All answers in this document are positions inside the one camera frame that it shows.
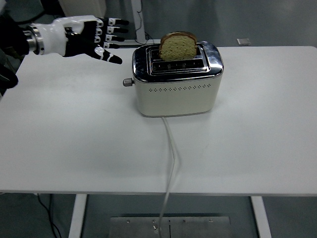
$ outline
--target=bread slice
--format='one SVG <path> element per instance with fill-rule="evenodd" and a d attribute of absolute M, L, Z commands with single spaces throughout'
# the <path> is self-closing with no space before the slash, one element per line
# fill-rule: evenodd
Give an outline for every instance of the bread slice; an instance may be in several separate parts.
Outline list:
<path fill-rule="evenodd" d="M 165 61 L 189 60 L 196 55 L 197 38 L 190 32 L 172 32 L 161 38 L 159 57 Z"/>

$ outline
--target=toaster knob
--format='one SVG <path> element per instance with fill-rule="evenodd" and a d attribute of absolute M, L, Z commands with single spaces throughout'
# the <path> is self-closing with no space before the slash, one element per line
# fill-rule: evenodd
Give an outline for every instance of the toaster knob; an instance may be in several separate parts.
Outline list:
<path fill-rule="evenodd" d="M 123 80 L 123 86 L 124 87 L 131 87 L 132 84 L 134 84 L 134 81 L 132 78 L 126 78 Z"/>

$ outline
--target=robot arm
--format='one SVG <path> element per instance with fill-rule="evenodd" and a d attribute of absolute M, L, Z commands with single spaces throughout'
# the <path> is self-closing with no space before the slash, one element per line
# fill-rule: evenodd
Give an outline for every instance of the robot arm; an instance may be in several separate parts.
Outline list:
<path fill-rule="evenodd" d="M 110 42 L 124 41 L 114 34 L 127 33 L 127 29 L 118 25 L 128 24 L 128 21 L 117 18 L 74 16 L 56 19 L 51 24 L 32 23 L 23 29 L 12 19 L 0 16 L 0 30 L 5 33 L 0 37 L 0 48 L 13 57 L 29 52 L 38 55 L 58 53 L 63 57 L 87 54 L 98 60 L 121 64 L 122 59 L 107 49 L 119 48 Z M 15 74 L 3 65 L 0 65 L 0 77 L 4 78 L 4 81 L 0 78 L 0 88 L 12 88 L 18 82 Z"/>

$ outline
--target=toaster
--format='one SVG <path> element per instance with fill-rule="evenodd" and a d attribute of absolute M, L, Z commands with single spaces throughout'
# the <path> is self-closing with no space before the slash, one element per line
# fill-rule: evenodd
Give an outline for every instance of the toaster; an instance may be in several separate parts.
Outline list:
<path fill-rule="evenodd" d="M 159 44 L 142 46 L 132 57 L 133 78 L 124 86 L 135 85 L 138 109 L 148 117 L 184 116 L 209 111 L 215 102 L 223 62 L 211 43 L 196 44 L 193 59 L 163 61 Z"/>

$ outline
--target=toaster vent hole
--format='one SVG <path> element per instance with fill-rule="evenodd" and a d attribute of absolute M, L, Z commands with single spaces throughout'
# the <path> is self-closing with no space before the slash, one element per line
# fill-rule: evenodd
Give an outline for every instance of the toaster vent hole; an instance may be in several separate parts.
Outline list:
<path fill-rule="evenodd" d="M 188 87 L 178 87 L 178 88 L 150 88 L 150 92 L 171 92 L 171 91 L 182 91 L 182 90 L 193 90 L 193 89 L 202 89 L 202 88 L 210 88 L 211 84 L 202 84 L 202 85 L 194 85 Z"/>

